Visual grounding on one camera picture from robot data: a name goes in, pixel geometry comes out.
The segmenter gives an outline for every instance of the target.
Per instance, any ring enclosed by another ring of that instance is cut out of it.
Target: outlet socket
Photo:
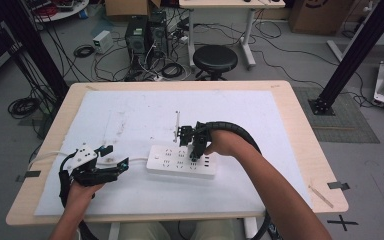
[[[217,170],[216,154],[203,155],[192,162],[192,146],[167,147],[153,145],[146,168],[150,173],[197,178],[214,178]]]

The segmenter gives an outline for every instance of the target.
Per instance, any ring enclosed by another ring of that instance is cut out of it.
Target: stool
[[[195,76],[196,80],[206,80],[208,77],[210,77],[211,81],[226,80],[221,74],[236,67],[238,56],[227,47],[207,45],[195,51],[193,62],[197,68],[201,69]],[[202,72],[206,72],[208,75],[200,77]]]

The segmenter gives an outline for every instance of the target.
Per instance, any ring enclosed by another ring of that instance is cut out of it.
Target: computer tower
[[[152,36],[148,16],[132,16],[127,26],[125,39],[133,70],[149,69],[152,65]]]
[[[167,15],[165,11],[154,11],[149,19],[151,27],[152,40],[155,45],[154,57],[168,57],[167,41]]]

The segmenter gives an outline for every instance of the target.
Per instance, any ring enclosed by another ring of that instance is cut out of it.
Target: desk
[[[285,131],[290,139],[291,147],[295,153],[298,166],[304,182],[316,188],[333,207],[330,207],[314,192],[309,191],[313,203],[313,211],[344,212],[348,203],[340,189],[329,189],[326,183],[336,182],[336,178],[324,156],[310,124],[302,111],[295,94],[286,81],[229,81],[229,82],[162,82],[162,83],[81,83],[75,84],[65,98],[54,123],[39,151],[39,155],[60,149],[71,122],[76,116],[87,91],[162,91],[162,90],[261,90],[270,91],[278,106],[279,114],[284,122]],[[39,177],[27,178],[18,193],[13,206],[7,215],[9,225],[38,225],[52,224],[59,219],[58,216],[38,217],[34,215],[41,193],[55,157],[49,157],[33,164],[32,171],[41,171]],[[190,216],[173,215],[111,215],[86,216],[86,221],[117,222],[117,221],[152,221],[174,219],[202,219],[202,218],[236,218],[255,217],[243,216],[240,213],[231,213],[218,216]]]
[[[189,41],[188,41],[188,53],[189,53],[189,63],[191,67],[195,67],[193,62],[193,54],[195,53],[194,45],[194,34],[193,34],[193,25],[195,23],[194,19],[194,9],[248,9],[247,14],[247,26],[244,36],[241,38],[241,48],[243,49],[246,57],[247,67],[255,66],[255,60],[252,56],[251,49],[248,45],[249,36],[251,34],[252,22],[254,19],[255,9],[265,9],[265,8],[282,8],[285,7],[283,1],[273,2],[270,0],[251,0],[250,2],[245,2],[244,0],[225,0],[225,1],[206,1],[206,0],[180,0],[180,7],[189,9]]]

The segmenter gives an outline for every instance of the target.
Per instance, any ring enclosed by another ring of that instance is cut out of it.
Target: plug
[[[180,38],[180,43],[187,44],[188,43],[188,37],[187,36],[181,37]]]
[[[154,77],[154,81],[156,81],[156,82],[161,82],[162,80],[163,80],[162,76],[155,76]]]

